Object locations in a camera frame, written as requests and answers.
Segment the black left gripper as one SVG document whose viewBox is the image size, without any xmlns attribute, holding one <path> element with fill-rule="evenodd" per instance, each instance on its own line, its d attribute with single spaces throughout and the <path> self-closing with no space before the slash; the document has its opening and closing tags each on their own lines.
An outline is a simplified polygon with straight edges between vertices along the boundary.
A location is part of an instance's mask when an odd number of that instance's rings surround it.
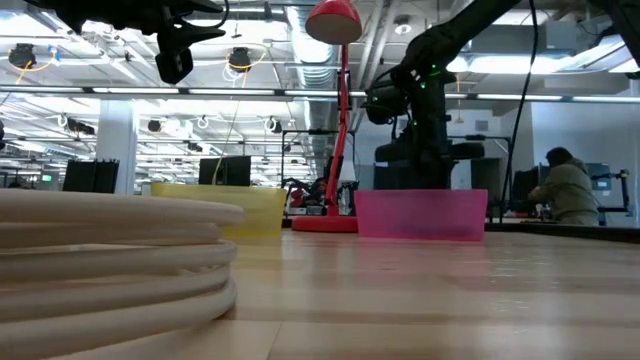
<svg viewBox="0 0 640 360">
<path fill-rule="evenodd" d="M 224 35 L 224 30 L 213 26 L 182 25 L 176 28 L 171 23 L 165 24 L 157 33 L 159 53 L 155 56 L 161 80 L 178 84 L 193 70 L 189 46 Z"/>
</svg>

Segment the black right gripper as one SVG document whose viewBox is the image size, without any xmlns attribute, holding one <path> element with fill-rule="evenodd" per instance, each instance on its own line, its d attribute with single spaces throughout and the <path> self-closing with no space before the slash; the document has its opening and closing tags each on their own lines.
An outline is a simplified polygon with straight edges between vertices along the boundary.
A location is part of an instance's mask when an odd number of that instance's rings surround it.
<svg viewBox="0 0 640 360">
<path fill-rule="evenodd" d="M 454 143 L 449 137 L 444 144 L 418 143 L 410 128 L 400 135 L 393 135 L 389 144 L 375 150 L 376 162 L 396 162 L 420 159 L 426 163 L 436 160 L 469 160 L 485 156 L 484 135 L 467 135 L 462 142 Z"/>
</svg>

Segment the black ceiling-mounted device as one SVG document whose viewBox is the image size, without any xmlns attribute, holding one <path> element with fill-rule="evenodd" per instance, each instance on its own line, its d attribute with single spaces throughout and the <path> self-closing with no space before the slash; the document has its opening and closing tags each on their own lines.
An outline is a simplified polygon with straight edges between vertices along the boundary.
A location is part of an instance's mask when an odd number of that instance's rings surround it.
<svg viewBox="0 0 640 360">
<path fill-rule="evenodd" d="M 251 69 L 249 49 L 246 47 L 234 47 L 228 57 L 228 67 L 236 73 L 248 72 Z"/>
<path fill-rule="evenodd" d="M 9 51 L 8 61 L 17 68 L 31 69 L 37 64 L 34 54 L 34 45 L 29 43 L 17 43 L 13 49 Z"/>
</svg>

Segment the pink translucent plastic bin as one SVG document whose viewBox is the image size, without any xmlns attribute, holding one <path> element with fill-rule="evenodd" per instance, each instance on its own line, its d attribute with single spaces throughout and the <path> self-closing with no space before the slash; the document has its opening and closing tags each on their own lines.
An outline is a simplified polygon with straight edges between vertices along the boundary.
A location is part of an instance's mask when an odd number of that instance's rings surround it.
<svg viewBox="0 0 640 360">
<path fill-rule="evenodd" d="M 488 192 L 367 190 L 355 193 L 359 235 L 366 238 L 480 242 Z"/>
</svg>

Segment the long led light bar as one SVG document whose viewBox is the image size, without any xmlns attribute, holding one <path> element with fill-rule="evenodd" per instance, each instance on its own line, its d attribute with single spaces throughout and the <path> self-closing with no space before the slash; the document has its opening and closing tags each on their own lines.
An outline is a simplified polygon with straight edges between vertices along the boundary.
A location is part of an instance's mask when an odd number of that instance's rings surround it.
<svg viewBox="0 0 640 360">
<path fill-rule="evenodd" d="M 65 87 L 0 85 L 0 93 L 37 94 L 56 96 L 96 96 L 117 98 L 222 98 L 222 99 L 267 99 L 291 101 L 336 100 L 336 90 L 285 90 L 257 88 L 156 88 L 156 87 Z M 640 105 L 640 96 L 570 96 L 527 94 L 528 102 L 602 103 Z"/>
</svg>

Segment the black monitor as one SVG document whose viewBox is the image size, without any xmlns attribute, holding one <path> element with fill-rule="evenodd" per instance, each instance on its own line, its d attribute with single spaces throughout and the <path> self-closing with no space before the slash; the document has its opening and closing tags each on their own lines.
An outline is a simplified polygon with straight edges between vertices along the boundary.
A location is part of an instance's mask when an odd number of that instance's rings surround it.
<svg viewBox="0 0 640 360">
<path fill-rule="evenodd" d="M 199 185 L 251 185 L 251 157 L 203 158 L 199 162 Z"/>
</svg>

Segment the white building column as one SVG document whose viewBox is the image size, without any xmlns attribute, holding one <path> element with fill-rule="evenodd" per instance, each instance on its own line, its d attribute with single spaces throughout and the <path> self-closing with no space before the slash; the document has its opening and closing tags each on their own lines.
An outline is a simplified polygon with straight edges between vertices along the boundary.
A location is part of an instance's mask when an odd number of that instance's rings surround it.
<svg viewBox="0 0 640 360">
<path fill-rule="evenodd" d="M 97 130 L 96 159 L 119 163 L 114 192 L 133 195 L 139 116 L 131 100 L 102 100 Z"/>
</svg>

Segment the red desk lamp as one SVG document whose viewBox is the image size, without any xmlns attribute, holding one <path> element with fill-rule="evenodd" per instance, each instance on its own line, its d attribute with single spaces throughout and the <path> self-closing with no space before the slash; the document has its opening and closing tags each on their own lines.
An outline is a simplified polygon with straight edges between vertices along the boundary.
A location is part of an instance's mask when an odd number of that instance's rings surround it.
<svg viewBox="0 0 640 360">
<path fill-rule="evenodd" d="M 348 134 L 348 115 L 351 110 L 351 105 L 349 104 L 349 45 L 362 35 L 361 20 L 349 0 L 322 0 L 308 16 L 305 29 L 315 40 L 329 45 L 340 46 L 338 136 L 334 145 L 334 156 L 325 192 L 327 214 L 296 217 L 292 220 L 291 229 L 301 232 L 357 233 L 357 218 L 339 214 L 337 186 L 344 162 L 344 150 Z"/>
</svg>

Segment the person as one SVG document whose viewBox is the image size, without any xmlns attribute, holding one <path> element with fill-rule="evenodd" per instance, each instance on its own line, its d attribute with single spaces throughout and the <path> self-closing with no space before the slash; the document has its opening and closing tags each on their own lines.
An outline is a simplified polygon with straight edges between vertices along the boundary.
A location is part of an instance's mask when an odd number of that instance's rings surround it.
<svg viewBox="0 0 640 360">
<path fill-rule="evenodd" d="M 597 201 L 585 163 L 564 147 L 549 150 L 546 159 L 549 174 L 529 192 L 528 199 L 548 204 L 551 218 L 556 223 L 597 226 Z"/>
</svg>

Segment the grey background monitor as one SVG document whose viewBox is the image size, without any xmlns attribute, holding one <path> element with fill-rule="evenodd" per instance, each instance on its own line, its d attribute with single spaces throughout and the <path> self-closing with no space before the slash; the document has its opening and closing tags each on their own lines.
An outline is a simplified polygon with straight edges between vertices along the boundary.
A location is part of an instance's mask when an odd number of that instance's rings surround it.
<svg viewBox="0 0 640 360">
<path fill-rule="evenodd" d="M 587 173 L 591 179 L 593 191 L 610 191 L 610 166 L 608 163 L 587 163 Z"/>
</svg>

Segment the black ribbed panel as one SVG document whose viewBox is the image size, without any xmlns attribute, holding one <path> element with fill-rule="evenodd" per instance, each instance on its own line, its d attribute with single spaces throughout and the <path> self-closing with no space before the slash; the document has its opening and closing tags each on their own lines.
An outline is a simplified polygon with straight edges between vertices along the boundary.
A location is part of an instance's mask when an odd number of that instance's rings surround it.
<svg viewBox="0 0 640 360">
<path fill-rule="evenodd" d="M 91 192 L 113 194 L 119 170 L 119 161 L 69 160 L 62 190 L 69 192 Z"/>
</svg>

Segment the black background stand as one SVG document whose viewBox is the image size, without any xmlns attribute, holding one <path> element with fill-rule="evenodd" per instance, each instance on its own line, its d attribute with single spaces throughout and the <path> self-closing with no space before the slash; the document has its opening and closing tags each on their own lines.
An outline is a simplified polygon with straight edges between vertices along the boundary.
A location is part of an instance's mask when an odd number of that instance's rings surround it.
<svg viewBox="0 0 640 360">
<path fill-rule="evenodd" d="M 623 213 L 627 217 L 631 217 L 633 215 L 633 210 L 631 208 L 630 196 L 628 190 L 628 178 L 629 171 L 627 169 L 622 169 L 618 173 L 610 173 L 610 179 L 617 179 L 621 184 L 621 198 L 622 204 L 620 206 L 598 206 L 598 221 L 600 226 L 607 225 L 607 215 L 609 213 Z"/>
</svg>

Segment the black background rig frame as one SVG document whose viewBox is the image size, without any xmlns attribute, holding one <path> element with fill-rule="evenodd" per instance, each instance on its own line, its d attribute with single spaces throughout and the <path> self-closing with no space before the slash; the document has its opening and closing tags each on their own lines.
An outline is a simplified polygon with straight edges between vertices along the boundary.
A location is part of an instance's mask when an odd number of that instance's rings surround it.
<svg viewBox="0 0 640 360">
<path fill-rule="evenodd" d="M 305 159 L 311 172 L 315 175 L 330 174 L 331 164 L 334 160 L 334 150 L 337 147 L 339 131 L 326 129 L 310 130 L 283 130 L 281 137 L 280 153 L 280 187 L 284 188 L 288 178 L 285 175 L 285 157 L 291 151 L 292 146 L 303 149 L 301 157 Z M 327 148 L 320 152 L 315 141 L 317 138 L 326 137 Z"/>
<path fill-rule="evenodd" d="M 505 137 L 505 136 L 486 136 L 482 134 L 463 135 L 461 136 L 461 139 L 465 139 L 466 141 L 476 141 L 476 142 L 484 142 L 487 140 L 492 140 L 494 143 L 497 144 L 498 147 L 500 147 L 507 154 L 501 202 L 505 203 L 507 200 L 511 200 L 512 186 L 513 186 L 513 174 L 512 174 L 512 158 L 513 158 L 513 150 L 514 150 L 513 140 L 510 137 Z"/>
</svg>

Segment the black table edge rail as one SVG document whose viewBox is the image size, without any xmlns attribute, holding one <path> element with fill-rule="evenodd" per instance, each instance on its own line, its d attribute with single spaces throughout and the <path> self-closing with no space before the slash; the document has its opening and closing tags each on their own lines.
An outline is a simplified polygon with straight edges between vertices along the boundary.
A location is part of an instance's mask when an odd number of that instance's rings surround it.
<svg viewBox="0 0 640 360">
<path fill-rule="evenodd" d="M 640 245 L 640 228 L 590 227 L 551 223 L 486 223 L 486 232 L 528 233 Z"/>
</svg>

